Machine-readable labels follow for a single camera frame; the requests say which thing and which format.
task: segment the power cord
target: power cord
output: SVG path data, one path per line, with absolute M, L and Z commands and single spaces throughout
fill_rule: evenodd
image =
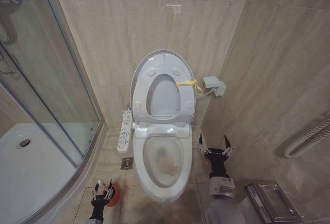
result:
M 197 96 L 197 99 L 200 98 L 200 97 L 202 97 L 202 96 L 208 95 L 208 94 L 210 94 L 211 92 L 213 92 L 212 89 L 211 89 L 209 92 L 207 92 L 207 93 L 205 93 L 205 94 L 203 94 L 203 95 Z

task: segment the bidet control panel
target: bidet control panel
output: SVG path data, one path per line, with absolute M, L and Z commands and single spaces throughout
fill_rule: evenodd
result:
M 117 151 L 126 153 L 128 151 L 130 134 L 132 131 L 132 110 L 127 109 L 124 112 L 122 128 L 120 130 Z

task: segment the tiled floor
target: tiled floor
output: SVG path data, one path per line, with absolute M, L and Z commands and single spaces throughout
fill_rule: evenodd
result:
M 117 152 L 120 130 L 109 130 L 93 176 L 70 208 L 55 222 L 85 224 L 92 214 L 91 192 L 98 179 L 113 182 L 121 190 L 121 200 L 115 207 L 105 207 L 104 224 L 152 223 L 207 223 L 205 211 L 210 203 L 208 174 L 210 163 L 197 150 L 200 128 L 193 128 L 193 165 L 189 185 L 183 195 L 172 203 L 158 203 L 149 198 L 140 186 L 136 170 L 120 170 L 123 157 L 133 157 Z

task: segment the toilet bowl stain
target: toilet bowl stain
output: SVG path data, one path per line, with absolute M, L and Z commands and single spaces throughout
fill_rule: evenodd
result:
M 175 165 L 174 156 L 163 148 L 157 151 L 156 166 L 160 175 L 168 174 L 174 177 L 180 171 L 180 167 Z

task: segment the shower door frame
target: shower door frame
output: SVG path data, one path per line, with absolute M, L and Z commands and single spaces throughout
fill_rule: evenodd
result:
M 56 19 L 56 22 L 59 26 L 59 29 L 62 33 L 62 36 L 67 44 L 71 57 L 76 65 L 78 74 L 82 80 L 82 83 L 86 89 L 86 92 L 89 96 L 89 99 L 94 107 L 96 115 L 99 118 L 98 126 L 95 130 L 94 136 L 89 144 L 89 147 L 86 151 L 85 157 L 83 158 L 80 165 L 77 167 L 74 175 L 69 179 L 66 185 L 60 190 L 60 192 L 47 202 L 43 208 L 39 209 L 37 212 L 33 213 L 31 216 L 27 217 L 22 223 L 45 223 L 45 218 L 51 216 L 50 219 L 54 218 L 54 214 L 60 212 L 59 209 L 64 209 L 63 206 L 67 205 L 73 198 L 78 187 L 84 187 L 83 181 L 87 183 L 86 178 L 91 174 L 92 169 L 95 167 L 98 157 L 100 155 L 108 127 L 105 123 L 104 117 L 102 115 L 100 106 L 96 100 L 96 96 L 93 92 L 92 85 L 89 81 L 87 73 L 85 71 L 84 64 L 79 55 L 78 49 L 74 42 L 73 36 L 65 19 L 64 13 L 60 6 L 58 0 L 48 0 L 53 15 Z
M 76 47 L 76 44 L 74 42 L 74 39 L 73 39 L 73 36 L 71 34 L 71 31 L 69 29 L 69 25 L 67 23 L 67 20 L 65 19 L 65 16 L 64 16 L 64 13 L 63 13 L 63 10 L 61 8 L 61 5 L 60 5 L 60 2 L 58 0 L 48 0 L 50 6 L 51 6 L 51 9 L 53 11 L 53 14 L 55 16 L 55 19 L 57 21 L 57 24 L 61 30 L 61 33 L 64 37 L 64 40 L 67 44 L 67 47 L 70 51 L 70 54 L 71 54 L 71 57 L 76 65 L 76 68 L 78 70 L 78 74 L 84 84 L 84 87 L 86 89 L 86 92 L 89 96 L 89 99 L 91 100 L 91 103 L 95 109 L 95 112 L 96 112 L 96 115 L 98 116 L 100 122 L 97 126 L 97 129 L 95 131 L 95 134 L 94 134 L 94 137 L 90 143 L 90 147 L 92 144 L 95 143 L 96 139 L 97 139 L 97 133 L 100 132 L 101 128 L 102 128 L 102 125 L 105 124 L 105 120 L 104 120 L 104 117 L 102 115 L 102 112 L 101 112 L 101 109 L 100 109 L 100 106 L 98 105 L 98 102 L 96 101 L 96 96 L 93 92 L 93 88 L 92 88 L 92 85 L 89 81 L 89 78 L 88 78 L 88 75 L 85 71 L 85 67 L 84 67 L 84 64 L 82 62 L 82 59 L 80 57 L 80 54 L 78 52 L 78 49 Z

